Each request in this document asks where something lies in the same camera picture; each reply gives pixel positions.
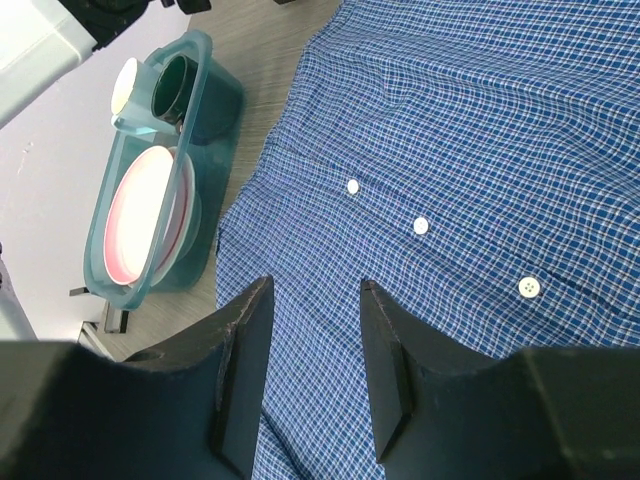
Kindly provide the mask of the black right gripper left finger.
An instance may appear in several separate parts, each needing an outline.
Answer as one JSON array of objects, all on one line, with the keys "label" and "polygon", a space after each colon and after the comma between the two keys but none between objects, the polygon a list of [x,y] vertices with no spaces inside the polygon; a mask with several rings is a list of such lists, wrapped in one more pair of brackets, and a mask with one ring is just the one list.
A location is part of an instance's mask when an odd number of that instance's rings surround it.
[{"label": "black right gripper left finger", "polygon": [[248,479],[274,282],[117,362],[76,343],[1,345],[5,479]]}]

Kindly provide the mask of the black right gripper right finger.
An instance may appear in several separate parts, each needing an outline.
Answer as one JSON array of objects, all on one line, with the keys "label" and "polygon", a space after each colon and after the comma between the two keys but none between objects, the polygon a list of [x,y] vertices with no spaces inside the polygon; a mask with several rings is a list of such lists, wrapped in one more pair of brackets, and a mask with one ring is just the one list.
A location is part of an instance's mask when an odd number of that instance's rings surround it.
[{"label": "black right gripper right finger", "polygon": [[377,462],[390,479],[635,479],[639,353],[524,348],[498,360],[365,280],[360,324]]}]

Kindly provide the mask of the blue plaid shirt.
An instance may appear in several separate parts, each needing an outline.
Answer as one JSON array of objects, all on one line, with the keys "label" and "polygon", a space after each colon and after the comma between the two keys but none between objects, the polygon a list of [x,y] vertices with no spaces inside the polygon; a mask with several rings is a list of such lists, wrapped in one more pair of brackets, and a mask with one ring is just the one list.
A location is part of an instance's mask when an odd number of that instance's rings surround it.
[{"label": "blue plaid shirt", "polygon": [[257,479],[383,477],[364,279],[492,357],[637,346],[638,3],[344,2],[303,50],[216,263],[220,304],[274,280]]}]

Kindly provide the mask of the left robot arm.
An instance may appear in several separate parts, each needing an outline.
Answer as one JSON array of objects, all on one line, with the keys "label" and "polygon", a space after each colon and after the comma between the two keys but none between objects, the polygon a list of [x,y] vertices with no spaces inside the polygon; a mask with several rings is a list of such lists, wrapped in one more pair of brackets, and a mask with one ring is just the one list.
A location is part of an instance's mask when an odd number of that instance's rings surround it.
[{"label": "left robot arm", "polygon": [[110,45],[148,6],[147,0],[3,1],[1,124]]}]

